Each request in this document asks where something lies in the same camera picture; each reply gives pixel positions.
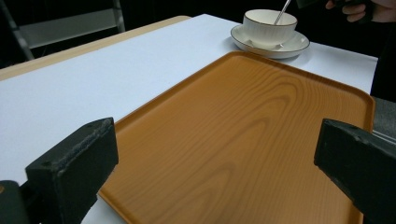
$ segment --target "saucer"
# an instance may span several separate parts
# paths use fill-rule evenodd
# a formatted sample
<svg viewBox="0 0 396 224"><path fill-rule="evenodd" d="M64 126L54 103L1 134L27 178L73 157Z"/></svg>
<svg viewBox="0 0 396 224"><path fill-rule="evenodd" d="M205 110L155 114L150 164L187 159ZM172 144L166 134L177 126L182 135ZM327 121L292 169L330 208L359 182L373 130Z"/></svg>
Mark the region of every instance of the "saucer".
<svg viewBox="0 0 396 224"><path fill-rule="evenodd" d="M242 30L242 24L235 26L231 30L233 42L238 48L255 54L260 54L271 59L285 59L301 54L309 46L309 40L306 36L294 32L293 37L282 45L278 45L273 49L260 49L254 47L248 37Z"/></svg>

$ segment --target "white tabletop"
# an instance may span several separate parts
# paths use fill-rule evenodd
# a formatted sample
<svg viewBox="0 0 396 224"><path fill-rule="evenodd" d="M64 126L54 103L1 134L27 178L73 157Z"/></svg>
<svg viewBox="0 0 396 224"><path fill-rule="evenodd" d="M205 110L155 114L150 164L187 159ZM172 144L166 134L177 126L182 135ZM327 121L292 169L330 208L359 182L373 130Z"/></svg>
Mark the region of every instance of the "white tabletop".
<svg viewBox="0 0 396 224"><path fill-rule="evenodd" d="M238 23L201 15L61 63L0 81L0 180L85 123L125 117L224 54ZM370 92L377 58L312 43L282 63ZM101 199L83 223L122 223Z"/></svg>

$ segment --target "metal spoon handle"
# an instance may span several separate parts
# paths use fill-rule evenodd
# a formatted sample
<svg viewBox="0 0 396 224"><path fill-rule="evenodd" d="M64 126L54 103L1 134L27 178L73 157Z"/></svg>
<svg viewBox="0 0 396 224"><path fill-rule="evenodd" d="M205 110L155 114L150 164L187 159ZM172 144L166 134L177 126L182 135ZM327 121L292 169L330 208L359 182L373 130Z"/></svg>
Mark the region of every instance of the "metal spoon handle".
<svg viewBox="0 0 396 224"><path fill-rule="evenodd" d="M285 12L286 8L288 7L289 3L291 0L287 0L285 6L283 6L282 11L279 12L279 15L276 18L276 21L274 23L274 25L276 25L279 22L280 17L282 16L282 14Z"/></svg>

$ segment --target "white teacup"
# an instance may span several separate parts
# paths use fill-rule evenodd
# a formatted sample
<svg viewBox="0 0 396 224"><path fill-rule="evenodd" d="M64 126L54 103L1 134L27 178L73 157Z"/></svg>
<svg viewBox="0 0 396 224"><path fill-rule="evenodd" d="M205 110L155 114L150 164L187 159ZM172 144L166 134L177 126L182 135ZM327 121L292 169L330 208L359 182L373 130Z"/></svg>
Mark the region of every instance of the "white teacup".
<svg viewBox="0 0 396 224"><path fill-rule="evenodd" d="M253 9L245 13L243 31L254 47L273 49L292 38L297 19L284 12L275 24L279 12L271 9Z"/></svg>

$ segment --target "brown tray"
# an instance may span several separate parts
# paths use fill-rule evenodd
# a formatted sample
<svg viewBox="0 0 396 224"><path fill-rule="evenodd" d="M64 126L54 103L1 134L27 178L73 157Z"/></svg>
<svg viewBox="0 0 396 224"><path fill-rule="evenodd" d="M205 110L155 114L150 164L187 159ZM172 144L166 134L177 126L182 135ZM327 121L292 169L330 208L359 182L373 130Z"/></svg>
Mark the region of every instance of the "brown tray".
<svg viewBox="0 0 396 224"><path fill-rule="evenodd" d="M371 131L347 85L231 52L116 124L120 164L100 195L131 223L361 223L314 165L322 119Z"/></svg>

